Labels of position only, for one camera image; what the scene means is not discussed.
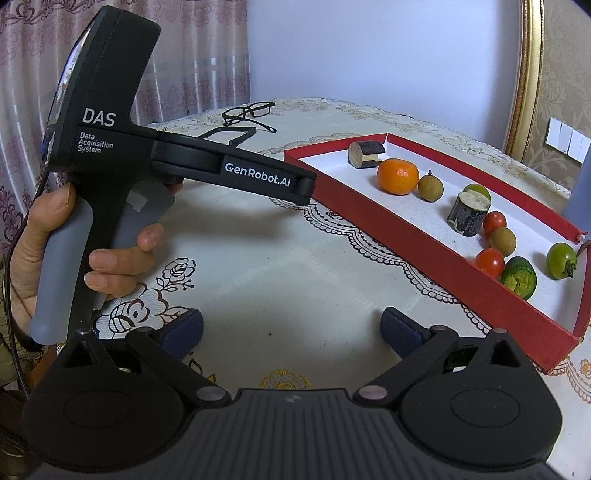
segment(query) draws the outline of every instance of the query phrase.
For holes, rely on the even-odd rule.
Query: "hand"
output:
[[[169,187],[171,191],[180,186]],[[12,255],[11,304],[12,314],[21,332],[29,335],[29,323],[37,304],[37,289],[43,253],[49,234],[62,225],[74,208],[76,192],[71,184],[41,195],[31,207],[27,225]],[[137,246],[128,249],[95,250],[89,264],[93,271],[85,275],[92,290],[123,297],[137,285],[136,275],[148,271],[154,258],[152,250],[164,235],[156,223],[144,228],[137,237]]]

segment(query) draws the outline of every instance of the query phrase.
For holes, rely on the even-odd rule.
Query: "red tomato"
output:
[[[487,248],[476,256],[476,266],[488,276],[497,279],[505,269],[503,254],[496,248]]]
[[[507,219],[501,212],[490,212],[484,217],[482,227],[485,237],[489,238],[491,233],[500,226],[507,226]]]

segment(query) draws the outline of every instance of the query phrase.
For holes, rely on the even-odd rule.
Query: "finger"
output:
[[[137,245],[142,252],[153,250],[164,236],[164,227],[159,223],[148,225],[138,235]]]
[[[173,192],[173,194],[176,194],[183,189],[182,183],[176,183],[174,185],[166,185],[166,186],[171,192]]]
[[[71,184],[35,200],[29,211],[27,225],[15,247],[11,264],[14,268],[22,268],[23,262],[35,264],[43,260],[49,234],[66,221],[75,203],[76,192]]]
[[[100,249],[93,251],[88,259],[90,267],[113,275],[139,275],[154,265],[152,252],[142,252],[138,247]]]
[[[84,275],[84,282],[94,291],[100,291],[114,298],[125,297],[133,292],[138,279],[131,275],[106,275],[98,272],[88,272]]]

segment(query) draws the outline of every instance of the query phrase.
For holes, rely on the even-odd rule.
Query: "white tablecloth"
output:
[[[324,99],[276,100],[241,148],[282,158],[286,148],[391,132],[485,170],[561,211],[568,191],[498,150],[433,124],[373,107]],[[221,111],[158,129],[198,135]],[[489,326],[395,253],[312,201],[295,207],[187,181],[163,219],[168,244],[154,272],[98,320],[100,336],[159,327],[186,308],[203,313],[190,365],[230,392],[239,387],[353,390],[398,360],[379,316],[396,306],[425,326],[480,336]],[[563,412],[550,464],[565,478],[591,478],[591,336],[544,380]]]

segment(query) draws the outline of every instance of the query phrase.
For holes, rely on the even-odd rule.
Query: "sleeve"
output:
[[[17,379],[17,371],[14,368],[10,343],[8,339],[8,325],[4,304],[4,259],[0,258],[0,387],[14,382]],[[30,372],[43,356],[43,351],[32,352],[26,350],[17,339],[17,354],[21,362],[22,371]]]

